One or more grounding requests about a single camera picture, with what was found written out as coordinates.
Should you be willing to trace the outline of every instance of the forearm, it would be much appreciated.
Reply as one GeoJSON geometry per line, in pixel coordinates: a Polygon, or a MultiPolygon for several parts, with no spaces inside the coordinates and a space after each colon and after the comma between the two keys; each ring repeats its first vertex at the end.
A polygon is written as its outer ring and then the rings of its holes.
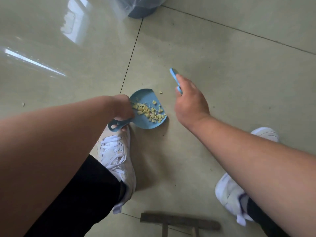
{"type": "Polygon", "coordinates": [[[114,106],[101,96],[0,121],[2,231],[27,231],[89,155],[114,106]]]}
{"type": "Polygon", "coordinates": [[[191,132],[276,223],[293,236],[314,233],[314,156],[203,119],[191,132]]]}

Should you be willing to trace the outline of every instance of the wooden stool leg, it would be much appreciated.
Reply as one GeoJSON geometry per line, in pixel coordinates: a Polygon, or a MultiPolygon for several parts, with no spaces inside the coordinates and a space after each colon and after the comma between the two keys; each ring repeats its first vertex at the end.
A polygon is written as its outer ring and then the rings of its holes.
{"type": "Polygon", "coordinates": [[[198,227],[193,227],[192,228],[192,235],[193,235],[193,237],[200,237],[200,233],[198,231],[198,227]]]}
{"type": "Polygon", "coordinates": [[[162,237],[168,237],[168,224],[162,224],[162,237]]]}

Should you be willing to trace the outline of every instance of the tile grout line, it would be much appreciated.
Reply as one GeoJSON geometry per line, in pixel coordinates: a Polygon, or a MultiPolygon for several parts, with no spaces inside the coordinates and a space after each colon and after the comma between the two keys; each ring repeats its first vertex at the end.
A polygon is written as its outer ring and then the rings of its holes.
{"type": "Polygon", "coordinates": [[[236,30],[236,31],[241,31],[241,32],[243,32],[243,33],[246,33],[246,34],[249,34],[249,35],[252,35],[252,36],[255,36],[255,37],[259,37],[259,38],[262,38],[262,39],[266,39],[266,40],[268,40],[268,41],[272,41],[272,42],[275,42],[275,43],[278,43],[278,44],[281,44],[281,45],[284,45],[284,46],[287,46],[287,47],[291,47],[291,48],[297,49],[297,50],[299,50],[299,51],[303,51],[303,52],[306,52],[306,53],[309,53],[309,54],[312,54],[312,55],[316,55],[316,53],[314,53],[314,52],[307,51],[307,50],[303,50],[303,49],[300,49],[300,48],[298,48],[298,47],[290,46],[290,45],[288,45],[288,44],[285,44],[285,43],[282,43],[282,42],[279,42],[279,41],[275,41],[275,40],[272,40],[272,39],[269,39],[269,38],[266,38],[266,37],[258,36],[258,35],[256,35],[256,34],[253,34],[253,33],[247,32],[247,31],[243,31],[243,30],[241,30],[241,29],[238,29],[238,28],[235,28],[235,27],[232,27],[232,26],[228,26],[228,25],[225,25],[225,24],[222,24],[222,23],[218,23],[218,22],[216,22],[216,21],[211,21],[211,20],[208,20],[208,19],[206,19],[206,18],[199,17],[199,16],[196,16],[196,15],[187,13],[187,12],[179,11],[179,10],[174,9],[174,8],[172,8],[172,7],[167,7],[167,6],[164,6],[164,5],[161,5],[161,7],[165,7],[165,8],[168,8],[168,9],[171,9],[171,10],[174,10],[174,11],[177,11],[177,12],[181,12],[181,13],[184,13],[184,14],[187,14],[187,15],[190,15],[190,16],[193,16],[193,17],[197,17],[197,18],[202,19],[202,20],[205,20],[205,21],[209,21],[209,22],[212,22],[212,23],[215,23],[215,24],[224,26],[224,27],[228,27],[228,28],[234,29],[234,30],[236,30]]]}
{"type": "Polygon", "coordinates": [[[131,54],[131,58],[130,58],[130,61],[129,61],[129,63],[128,63],[127,70],[126,70],[126,73],[125,73],[125,77],[124,77],[124,80],[123,80],[123,83],[122,83],[121,91],[119,92],[120,94],[121,94],[122,89],[123,89],[124,81],[125,81],[125,78],[126,78],[126,75],[127,75],[128,68],[129,68],[130,63],[131,63],[131,59],[132,59],[133,52],[134,52],[134,49],[135,49],[135,46],[136,46],[136,42],[137,42],[137,38],[138,38],[138,35],[139,35],[139,32],[140,32],[140,28],[142,27],[143,20],[144,20],[144,18],[142,19],[142,22],[140,23],[140,26],[139,26],[139,30],[138,30],[138,33],[137,33],[137,37],[136,37],[136,41],[135,41],[135,44],[134,44],[134,47],[133,47],[133,51],[132,51],[132,54],[131,54]]]}
{"type": "MultiPolygon", "coordinates": [[[[128,215],[128,214],[125,214],[125,213],[122,213],[122,212],[121,212],[120,214],[122,214],[122,215],[127,215],[127,216],[130,216],[130,217],[133,217],[133,218],[136,218],[136,219],[140,220],[140,218],[138,218],[138,217],[136,217],[136,216],[128,215]]],[[[182,232],[182,231],[179,231],[179,230],[177,230],[177,229],[172,229],[172,230],[178,231],[178,232],[180,232],[180,233],[184,233],[184,234],[186,234],[186,235],[190,235],[190,234],[188,234],[188,233],[186,233],[186,232],[182,232]]]]}

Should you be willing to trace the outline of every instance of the sock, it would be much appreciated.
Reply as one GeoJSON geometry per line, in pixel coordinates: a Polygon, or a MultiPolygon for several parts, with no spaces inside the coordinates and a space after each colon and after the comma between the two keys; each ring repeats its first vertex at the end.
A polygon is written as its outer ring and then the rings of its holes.
{"type": "Polygon", "coordinates": [[[249,195],[242,194],[239,197],[239,202],[240,202],[240,206],[243,212],[245,212],[247,214],[247,204],[248,204],[248,200],[249,200],[249,195]]]}
{"type": "Polygon", "coordinates": [[[126,185],[124,184],[123,181],[120,182],[120,185],[121,185],[121,189],[119,192],[119,197],[118,197],[117,203],[120,203],[120,201],[123,199],[125,192],[126,192],[126,185]]]}

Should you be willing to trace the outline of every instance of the white sneaker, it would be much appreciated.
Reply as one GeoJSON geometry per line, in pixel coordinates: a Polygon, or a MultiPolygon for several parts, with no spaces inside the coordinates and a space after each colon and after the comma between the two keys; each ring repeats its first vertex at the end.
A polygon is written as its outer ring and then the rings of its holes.
{"type": "MultiPolygon", "coordinates": [[[[251,134],[279,142],[278,134],[268,127],[255,129],[251,134]]],[[[219,202],[230,213],[237,216],[237,223],[246,226],[246,220],[253,221],[253,219],[247,213],[242,211],[239,198],[243,194],[245,194],[245,191],[227,173],[223,175],[215,187],[215,195],[219,202]]]]}
{"type": "Polygon", "coordinates": [[[131,199],[136,189],[136,175],[130,158],[131,134],[119,130],[112,132],[105,128],[97,144],[99,161],[117,179],[126,185],[125,195],[113,208],[113,214],[120,213],[122,206],[131,199]]]}

